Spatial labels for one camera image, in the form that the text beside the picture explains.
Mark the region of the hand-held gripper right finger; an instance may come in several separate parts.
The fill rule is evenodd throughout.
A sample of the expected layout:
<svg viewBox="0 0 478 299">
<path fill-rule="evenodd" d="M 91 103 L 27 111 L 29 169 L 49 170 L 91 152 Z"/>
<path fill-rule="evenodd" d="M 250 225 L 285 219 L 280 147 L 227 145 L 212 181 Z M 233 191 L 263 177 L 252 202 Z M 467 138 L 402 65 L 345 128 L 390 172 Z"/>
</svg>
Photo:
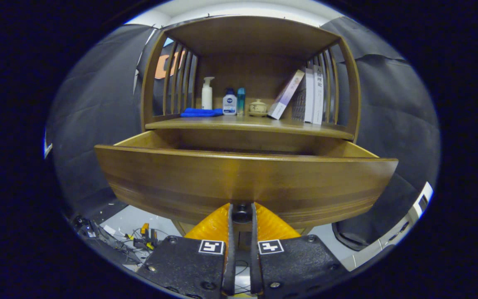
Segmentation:
<svg viewBox="0 0 478 299">
<path fill-rule="evenodd" d="M 317 235 L 298 234 L 258 203 L 251 209 L 251 292 L 258 298 L 318 297 L 349 278 Z"/>
</svg>

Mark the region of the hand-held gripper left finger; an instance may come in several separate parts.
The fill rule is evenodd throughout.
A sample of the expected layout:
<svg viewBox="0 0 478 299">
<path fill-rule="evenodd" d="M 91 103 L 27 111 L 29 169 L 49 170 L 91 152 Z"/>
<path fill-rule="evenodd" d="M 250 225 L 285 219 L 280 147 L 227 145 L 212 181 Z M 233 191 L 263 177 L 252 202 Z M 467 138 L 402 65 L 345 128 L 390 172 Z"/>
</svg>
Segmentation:
<svg viewBox="0 0 478 299">
<path fill-rule="evenodd" d="M 137 275 L 180 298 L 224 299 L 235 291 L 233 204 L 210 213 L 185 236 L 169 235 Z"/>
</svg>

